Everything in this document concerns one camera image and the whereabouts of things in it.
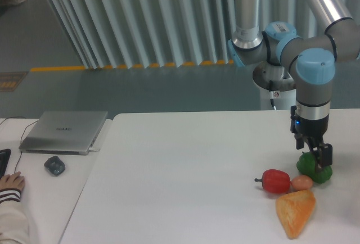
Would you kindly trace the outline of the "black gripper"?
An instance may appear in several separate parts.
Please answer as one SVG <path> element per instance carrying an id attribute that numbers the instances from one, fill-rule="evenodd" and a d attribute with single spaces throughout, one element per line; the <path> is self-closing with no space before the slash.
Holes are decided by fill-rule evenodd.
<path id="1" fill-rule="evenodd" d="M 294 134 L 296 149 L 304 148 L 304 142 L 309 145 L 310 153 L 315 162 L 315 172 L 320 173 L 332 165 L 332 145 L 323 142 L 329 123 L 329 116 L 317 120 L 309 120 L 298 115 L 299 109 L 291 106 L 290 132 Z"/>

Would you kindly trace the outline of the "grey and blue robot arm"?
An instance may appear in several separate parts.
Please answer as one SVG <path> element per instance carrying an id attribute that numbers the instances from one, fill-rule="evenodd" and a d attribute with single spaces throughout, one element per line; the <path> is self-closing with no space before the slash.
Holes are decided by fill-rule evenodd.
<path id="1" fill-rule="evenodd" d="M 289 75 L 295 83 L 296 104 L 290 109 L 290 130 L 296 148 L 308 146 L 314 169 L 332 164 L 332 145 L 325 143 L 335 65 L 359 59 L 359 26 L 342 0 L 307 0 L 321 36 L 304 39 L 284 22 L 259 26 L 260 0 L 234 0 L 236 29 L 228 51 L 237 66 L 258 63 L 263 76 L 254 82 L 271 96 Z"/>

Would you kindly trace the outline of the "forearm in cream sleeve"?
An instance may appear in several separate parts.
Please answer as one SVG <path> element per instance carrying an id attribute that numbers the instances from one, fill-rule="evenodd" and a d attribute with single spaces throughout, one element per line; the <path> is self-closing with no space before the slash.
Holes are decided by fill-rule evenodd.
<path id="1" fill-rule="evenodd" d="M 19 189 L 1 189 L 1 243 L 31 243 Z"/>

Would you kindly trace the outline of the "person's hand on mouse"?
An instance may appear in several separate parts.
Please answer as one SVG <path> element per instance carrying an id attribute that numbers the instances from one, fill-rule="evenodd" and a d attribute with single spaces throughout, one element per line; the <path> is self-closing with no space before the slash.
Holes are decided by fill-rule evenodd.
<path id="1" fill-rule="evenodd" d="M 25 187 L 25 177 L 21 175 L 21 172 L 18 171 L 14 174 L 7 174 L 1 177 L 0 188 L 2 190 L 11 189 L 23 191 Z"/>

